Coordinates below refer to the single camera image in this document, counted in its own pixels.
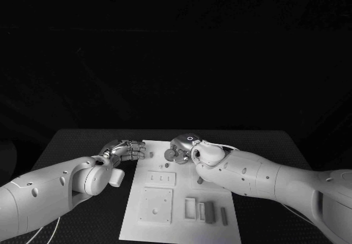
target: dark table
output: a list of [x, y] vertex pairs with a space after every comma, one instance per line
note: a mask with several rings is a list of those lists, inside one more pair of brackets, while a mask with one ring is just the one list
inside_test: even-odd
[[[54, 134], [31, 170], [96, 155], [114, 139], [171, 141], [184, 133], [196, 133], [209, 142], [230, 145], [278, 164], [310, 169], [294, 142], [282, 131], [69, 129], [59, 130]], [[137, 161], [122, 162], [118, 166], [125, 172], [121, 187], [106, 185], [101, 194], [62, 216], [50, 243], [150, 243], [118, 240], [135, 165]], [[300, 219], [278, 202], [233, 193], [232, 198], [243, 244], [331, 243], [317, 227]], [[47, 243], [54, 226], [56, 221], [43, 227], [30, 244]], [[26, 244], [34, 233], [36, 231], [26, 233], [1, 244]]]

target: robotic hand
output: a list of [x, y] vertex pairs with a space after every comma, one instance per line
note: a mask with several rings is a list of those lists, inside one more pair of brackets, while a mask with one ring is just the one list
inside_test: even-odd
[[118, 187], [121, 161], [144, 159], [145, 143], [111, 141], [96, 156], [37, 169], [0, 187], [0, 241], [21, 235], [96, 196], [106, 184]]
[[297, 169], [230, 146], [209, 143], [194, 134], [171, 140], [164, 158], [179, 164], [194, 163], [202, 179], [235, 194], [290, 206], [333, 243], [352, 243], [352, 170]]

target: black background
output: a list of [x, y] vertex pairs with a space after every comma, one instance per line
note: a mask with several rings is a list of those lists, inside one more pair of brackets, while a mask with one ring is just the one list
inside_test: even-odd
[[284, 130], [313, 169], [350, 167], [347, 2], [1, 5], [13, 175], [60, 128]]

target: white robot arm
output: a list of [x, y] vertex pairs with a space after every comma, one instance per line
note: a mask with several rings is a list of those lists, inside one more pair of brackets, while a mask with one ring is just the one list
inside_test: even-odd
[[96, 196], [106, 184], [118, 187], [121, 161], [144, 158], [144, 142], [114, 140], [99, 155], [37, 169], [0, 187], [0, 241], [21, 235]]
[[290, 206], [333, 243], [352, 243], [352, 170], [297, 169], [230, 146], [212, 144], [194, 134], [173, 139], [164, 158], [179, 164], [193, 162], [205, 181], [238, 195]]

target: white platform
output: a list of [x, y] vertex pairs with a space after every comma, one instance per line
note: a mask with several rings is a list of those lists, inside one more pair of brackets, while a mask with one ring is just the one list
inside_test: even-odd
[[[239, 244], [239, 231], [236, 224], [235, 208], [232, 202], [232, 194], [222, 188], [215, 188], [206, 184], [203, 190], [193, 189], [197, 187], [192, 184], [192, 164], [179, 165], [168, 162], [163, 153], [168, 149], [170, 142], [148, 141], [145, 142], [145, 159], [138, 160], [134, 182], [129, 190], [128, 203], [124, 213], [119, 240], [137, 240], [163, 243], [230, 243]], [[176, 173], [174, 187], [145, 185], [145, 177], [148, 171]], [[171, 217], [168, 225], [157, 225], [154, 223], [140, 222], [141, 197], [144, 187], [171, 189]], [[206, 224], [199, 221], [199, 212], [196, 211], [196, 221], [184, 221], [184, 198], [196, 199], [199, 202], [212, 201], [215, 206], [216, 223]], [[220, 207], [226, 209], [228, 226], [222, 224]]]

